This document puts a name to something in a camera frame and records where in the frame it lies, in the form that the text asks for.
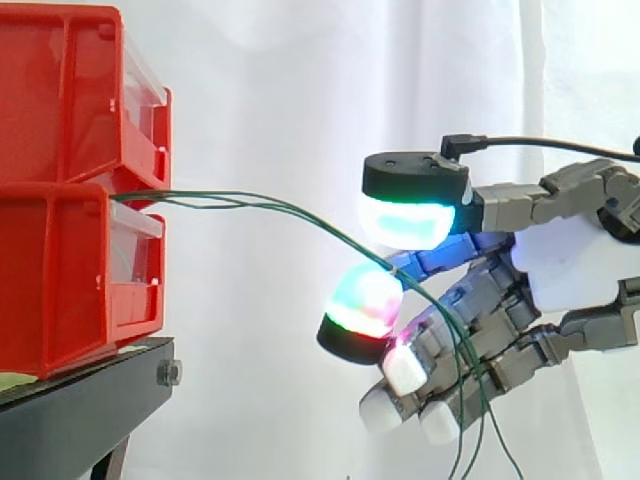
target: green wire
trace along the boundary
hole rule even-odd
[[[267,201],[273,202],[273,203],[244,202],[244,201],[241,201],[241,200],[229,199],[229,198],[226,198],[226,196],[240,196],[240,197],[259,198],[259,199],[267,200]],[[222,205],[222,206],[193,205],[193,204],[188,204],[188,203],[184,203],[184,202],[177,202],[177,201],[174,201],[174,200],[170,200],[168,197],[191,198],[191,199],[207,198],[207,199],[216,200],[216,201],[229,202],[232,205]],[[165,190],[165,191],[135,192],[135,193],[131,193],[131,194],[114,195],[113,198],[115,200],[118,200],[118,201],[121,201],[121,202],[126,202],[126,201],[129,201],[129,200],[135,200],[135,199],[158,200],[158,201],[164,201],[166,203],[173,203],[175,205],[185,206],[185,207],[189,207],[189,208],[196,208],[196,209],[232,209],[232,208],[241,208],[241,207],[256,207],[256,208],[264,208],[264,209],[268,209],[268,210],[275,210],[275,211],[279,211],[279,212],[282,212],[282,213],[287,213],[287,214],[293,215],[293,216],[295,216],[297,218],[300,218],[302,220],[305,220],[305,221],[307,221],[309,223],[312,223],[312,224],[314,224],[316,226],[321,227],[322,229],[324,229],[325,231],[328,231],[329,233],[331,233],[332,235],[334,235],[335,237],[337,237],[338,239],[340,239],[341,241],[343,241],[347,245],[351,246],[352,248],[354,248],[355,250],[357,250],[358,252],[360,252],[361,254],[363,254],[364,256],[369,258],[370,260],[372,260],[375,263],[377,263],[378,265],[380,265],[381,267],[383,267],[383,268],[391,271],[392,273],[394,273],[397,278],[399,278],[400,280],[403,280],[412,290],[416,291],[420,296],[422,296],[423,298],[425,298],[429,302],[431,302],[436,307],[436,309],[442,314],[442,316],[444,317],[445,323],[447,324],[447,326],[449,328],[449,331],[450,331],[450,333],[452,335],[452,340],[453,340],[452,343],[454,345],[454,351],[455,351],[455,355],[456,355],[456,368],[458,370],[458,377],[459,377],[458,378],[458,386],[460,388],[461,404],[463,404],[463,402],[462,402],[462,375],[461,375],[461,370],[460,370],[459,351],[458,351],[458,348],[457,348],[457,343],[455,341],[454,331],[457,334],[458,338],[460,339],[461,345],[464,347],[465,351],[467,352],[468,358],[471,360],[472,367],[473,367],[473,373],[474,373],[474,376],[476,377],[476,380],[478,381],[478,385],[479,385],[479,388],[480,388],[481,401],[482,401],[481,432],[483,432],[483,427],[484,427],[484,413],[486,411],[488,411],[490,416],[491,416],[491,421],[493,423],[494,429],[496,430],[496,434],[498,435],[498,438],[500,440],[500,444],[501,444],[502,449],[504,450],[505,454],[507,455],[507,458],[509,459],[509,461],[513,465],[514,469],[518,473],[519,478],[523,478],[522,472],[520,471],[520,468],[518,467],[517,462],[512,457],[512,455],[509,452],[509,449],[508,449],[508,447],[507,447],[507,445],[506,445],[506,443],[504,441],[504,438],[502,437],[502,434],[500,432],[500,428],[498,426],[497,420],[496,420],[495,415],[493,414],[493,410],[492,410],[492,408],[491,408],[491,406],[490,406],[490,404],[488,402],[488,399],[487,399],[487,396],[486,396],[486,392],[484,390],[484,385],[482,384],[482,379],[481,379],[480,360],[479,360],[479,358],[477,356],[477,352],[475,351],[475,348],[473,347],[473,345],[469,341],[469,337],[468,337],[467,333],[458,325],[458,322],[449,313],[447,308],[444,307],[444,305],[440,304],[435,298],[433,298],[424,289],[422,289],[420,284],[417,283],[415,281],[415,279],[413,279],[413,277],[409,276],[408,274],[406,274],[402,270],[396,270],[394,268],[394,266],[391,263],[389,263],[387,260],[379,257],[375,253],[373,253],[370,250],[366,249],[364,246],[360,245],[355,240],[351,239],[350,237],[348,237],[347,235],[345,235],[344,233],[342,233],[341,231],[339,231],[338,229],[336,229],[335,227],[333,227],[332,225],[330,225],[326,221],[324,221],[321,218],[317,217],[316,215],[314,215],[314,214],[312,214],[312,213],[310,213],[310,212],[308,212],[308,211],[306,211],[306,210],[304,210],[304,209],[302,209],[302,208],[300,208],[300,207],[298,207],[296,205],[293,205],[291,203],[284,202],[284,201],[281,201],[279,199],[276,199],[276,198],[273,198],[273,197],[269,197],[269,196],[266,196],[266,195],[259,195],[259,194],[240,192],[240,191],[211,191],[211,192],[206,192],[206,191],[172,191],[172,190]],[[463,417],[463,411],[464,411],[464,408],[461,408],[460,409],[460,417],[459,417],[460,427],[461,427],[461,435],[459,437],[458,455],[456,456],[456,462],[455,462],[454,468],[452,469],[452,472],[450,474],[451,477],[455,473],[455,468],[457,467],[457,465],[459,463],[459,457],[461,456],[462,433],[463,433],[462,420],[464,418]],[[468,472],[470,471],[471,467],[473,466],[473,463],[475,462],[475,458],[477,457],[477,454],[478,454],[479,449],[480,449],[481,440],[482,440],[482,437],[479,436],[478,444],[476,445],[476,451],[474,452],[474,456],[472,458],[472,461],[470,462],[470,465],[467,467],[467,470],[465,471],[465,475],[468,474]]]

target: white curtain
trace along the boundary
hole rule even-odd
[[[581,37],[567,30],[586,22],[582,14],[596,2],[113,4],[173,89],[175,188],[273,194],[359,238],[355,200],[367,154],[436,149],[446,133],[549,132],[628,149],[640,133],[629,122],[619,128],[612,112],[621,97],[605,87],[637,85],[619,76],[624,62],[603,73],[586,52],[570,69],[576,57],[561,53],[586,39],[594,49],[600,41],[616,48],[609,35],[619,32],[605,34],[602,17],[589,17]],[[591,88],[599,103],[589,103]],[[538,151],[508,148],[467,162],[476,185],[537,182],[552,168]],[[126,480],[446,477],[455,445],[428,445],[416,422],[384,438],[367,435],[357,405],[378,373],[314,342],[324,300],[356,254],[278,214],[162,211],[163,333],[176,337],[185,374],[174,398],[134,433]],[[428,287],[440,293],[452,278]],[[603,478],[581,388],[568,364],[494,402],[527,479]],[[515,478],[488,430],[470,478]],[[465,437],[465,458],[476,434],[477,426]]]

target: metal bolt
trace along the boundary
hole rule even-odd
[[[180,360],[162,360],[158,365],[158,385],[176,387],[182,381],[182,362]]]

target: green light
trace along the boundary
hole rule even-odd
[[[400,250],[432,250],[449,235],[456,209],[437,203],[392,203],[363,195],[362,226],[372,240]]]
[[[349,270],[327,304],[331,320],[373,338],[389,335],[400,311],[402,284],[376,263]]]

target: black sensor cap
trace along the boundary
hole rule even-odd
[[[433,152],[388,152],[364,161],[362,192],[393,203],[461,205],[469,170]]]
[[[329,353],[351,363],[375,365],[387,346],[387,338],[373,338],[347,330],[327,315],[316,336],[318,343]]]

